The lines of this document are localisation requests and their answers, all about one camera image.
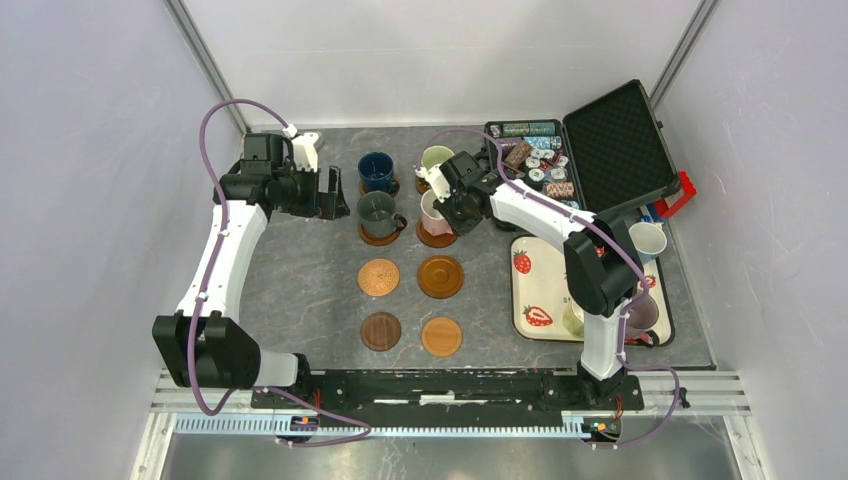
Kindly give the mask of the light green mug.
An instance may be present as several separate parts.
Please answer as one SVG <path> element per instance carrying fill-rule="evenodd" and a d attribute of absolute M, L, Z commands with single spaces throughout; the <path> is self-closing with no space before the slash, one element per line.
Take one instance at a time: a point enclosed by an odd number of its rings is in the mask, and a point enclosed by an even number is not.
<path fill-rule="evenodd" d="M 426 148 L 421 156 L 421 166 L 424 169 L 438 167 L 443 162 L 449 160 L 455 155 L 454 151 L 448 147 L 434 145 Z"/>

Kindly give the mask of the wooden coaster two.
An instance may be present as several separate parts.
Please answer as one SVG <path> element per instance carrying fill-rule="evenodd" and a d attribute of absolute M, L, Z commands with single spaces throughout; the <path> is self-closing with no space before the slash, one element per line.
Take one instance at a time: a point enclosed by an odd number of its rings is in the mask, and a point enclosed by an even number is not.
<path fill-rule="evenodd" d="M 416 175 L 416 190 L 423 195 L 431 188 L 425 177 Z"/>

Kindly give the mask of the light blue mug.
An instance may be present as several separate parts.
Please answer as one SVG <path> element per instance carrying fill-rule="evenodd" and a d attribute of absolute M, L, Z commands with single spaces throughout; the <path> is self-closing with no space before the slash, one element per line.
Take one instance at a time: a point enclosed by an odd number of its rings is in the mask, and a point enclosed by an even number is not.
<path fill-rule="evenodd" d="M 668 246 L 668 237 L 661 226 L 652 222 L 637 222 L 629 235 L 643 265 L 656 259 Z"/>

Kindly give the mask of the dark blue mug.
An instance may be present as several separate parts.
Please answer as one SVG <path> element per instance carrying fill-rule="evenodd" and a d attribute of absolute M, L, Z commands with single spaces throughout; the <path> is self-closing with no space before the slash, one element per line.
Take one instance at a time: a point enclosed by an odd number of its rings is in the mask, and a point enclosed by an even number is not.
<path fill-rule="evenodd" d="M 394 195 L 399 189 L 394 161 L 383 152 L 371 152 L 360 158 L 357 166 L 363 193 L 382 191 Z"/>

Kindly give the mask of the grey green mug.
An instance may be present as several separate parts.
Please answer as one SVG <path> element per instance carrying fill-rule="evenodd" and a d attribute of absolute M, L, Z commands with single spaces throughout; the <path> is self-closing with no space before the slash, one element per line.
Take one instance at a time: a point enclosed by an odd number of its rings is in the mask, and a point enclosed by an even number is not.
<path fill-rule="evenodd" d="M 408 225 L 408 220 L 397 211 L 395 199 L 372 193 L 362 196 L 356 206 L 360 223 L 371 236 L 385 237 L 394 231 L 398 223 Z"/>

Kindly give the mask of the dark walnut coaster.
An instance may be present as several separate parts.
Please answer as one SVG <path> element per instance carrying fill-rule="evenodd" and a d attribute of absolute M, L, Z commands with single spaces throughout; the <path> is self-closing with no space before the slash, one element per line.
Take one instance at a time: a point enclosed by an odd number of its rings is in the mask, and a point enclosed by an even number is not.
<path fill-rule="evenodd" d="M 399 320 L 388 312 L 375 312 L 362 322 L 360 337 L 370 350 L 382 352 L 392 349 L 399 341 L 402 327 Z"/>

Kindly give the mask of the wooden coaster five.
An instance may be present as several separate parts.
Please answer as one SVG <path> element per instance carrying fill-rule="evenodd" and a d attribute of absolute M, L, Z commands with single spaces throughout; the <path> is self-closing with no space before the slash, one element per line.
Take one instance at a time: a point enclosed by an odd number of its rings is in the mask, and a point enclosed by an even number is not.
<path fill-rule="evenodd" d="M 389 235 L 385 237 L 374 237 L 371 236 L 368 231 L 365 229 L 365 225 L 360 223 L 358 225 L 358 234 L 360 239 L 368 245 L 375 247 L 382 247 L 393 243 L 398 239 L 401 232 L 406 228 L 406 225 L 403 223 L 398 223 L 397 227 L 394 231 L 392 231 Z"/>

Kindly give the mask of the wooden coaster three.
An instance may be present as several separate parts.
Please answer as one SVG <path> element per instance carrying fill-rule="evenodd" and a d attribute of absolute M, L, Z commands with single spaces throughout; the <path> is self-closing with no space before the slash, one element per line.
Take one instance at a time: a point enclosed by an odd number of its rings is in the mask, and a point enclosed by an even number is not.
<path fill-rule="evenodd" d="M 457 240 L 457 237 L 451 233 L 440 235 L 433 235 L 429 233 L 424 228 L 422 220 L 419 220 L 416 224 L 416 235 L 424 245 L 435 249 L 446 248 Z"/>

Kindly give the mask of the light cork coaster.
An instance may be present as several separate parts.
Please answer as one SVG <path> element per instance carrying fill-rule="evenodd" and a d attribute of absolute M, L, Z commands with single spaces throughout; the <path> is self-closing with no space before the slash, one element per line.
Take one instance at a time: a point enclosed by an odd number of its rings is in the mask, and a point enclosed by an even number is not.
<path fill-rule="evenodd" d="M 385 258 L 369 260 L 359 270 L 357 283 L 366 295 L 372 297 L 388 295 L 400 283 L 399 267 Z"/>

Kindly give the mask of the mauve mug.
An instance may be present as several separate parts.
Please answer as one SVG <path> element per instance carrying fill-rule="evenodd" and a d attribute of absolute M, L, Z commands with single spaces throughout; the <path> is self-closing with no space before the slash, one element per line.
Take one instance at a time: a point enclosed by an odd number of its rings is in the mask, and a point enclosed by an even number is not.
<path fill-rule="evenodd" d="M 660 307 L 652 296 L 648 296 L 629 311 L 625 328 L 625 343 L 654 348 L 660 343 L 663 329 Z"/>

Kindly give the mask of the orange coaster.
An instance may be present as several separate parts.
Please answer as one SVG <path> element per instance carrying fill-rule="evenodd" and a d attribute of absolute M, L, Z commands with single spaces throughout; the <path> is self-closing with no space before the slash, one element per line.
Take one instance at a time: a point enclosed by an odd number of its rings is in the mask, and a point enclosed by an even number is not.
<path fill-rule="evenodd" d="M 422 328 L 421 343 L 424 349 L 437 357 L 455 354 L 463 340 L 459 324 L 449 317 L 430 319 Z"/>

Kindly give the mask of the pink mug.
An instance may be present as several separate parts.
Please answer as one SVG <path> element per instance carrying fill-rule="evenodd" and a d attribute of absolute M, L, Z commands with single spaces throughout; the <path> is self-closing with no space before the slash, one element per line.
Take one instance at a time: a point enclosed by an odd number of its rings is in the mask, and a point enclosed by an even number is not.
<path fill-rule="evenodd" d="M 438 200 L 433 190 L 427 190 L 420 200 L 421 221 L 423 229 L 432 236 L 452 235 L 453 230 L 448 221 L 435 208 Z"/>

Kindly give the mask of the wooden coaster one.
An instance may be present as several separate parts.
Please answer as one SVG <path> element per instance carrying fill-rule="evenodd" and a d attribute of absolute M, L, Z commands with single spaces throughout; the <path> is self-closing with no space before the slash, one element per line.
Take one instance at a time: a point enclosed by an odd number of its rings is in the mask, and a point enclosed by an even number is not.
<path fill-rule="evenodd" d="M 395 198 L 400 190 L 400 183 L 398 180 L 393 180 L 390 184 L 389 191 L 383 191 L 380 189 L 368 189 L 363 181 L 359 182 L 359 193 L 362 196 L 369 195 L 372 193 L 377 193 L 379 195 L 389 196 L 391 198 Z"/>

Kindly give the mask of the yellow green mug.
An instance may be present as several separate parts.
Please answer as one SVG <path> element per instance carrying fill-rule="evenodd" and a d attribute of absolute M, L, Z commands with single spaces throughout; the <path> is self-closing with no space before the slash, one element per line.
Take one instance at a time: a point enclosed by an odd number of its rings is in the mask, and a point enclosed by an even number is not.
<path fill-rule="evenodd" d="M 565 308 L 562 315 L 562 325 L 567 335 L 575 341 L 582 341 L 584 338 L 584 312 L 571 299 L 565 303 Z"/>

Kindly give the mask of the wooden coaster four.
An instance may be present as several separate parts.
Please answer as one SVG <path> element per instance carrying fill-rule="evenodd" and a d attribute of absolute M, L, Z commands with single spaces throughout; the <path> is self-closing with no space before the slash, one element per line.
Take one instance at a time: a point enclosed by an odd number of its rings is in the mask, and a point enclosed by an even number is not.
<path fill-rule="evenodd" d="M 461 290 L 465 274 L 461 264 L 455 258 L 435 255 L 421 262 L 416 279 L 425 295 L 436 299 L 446 299 Z"/>

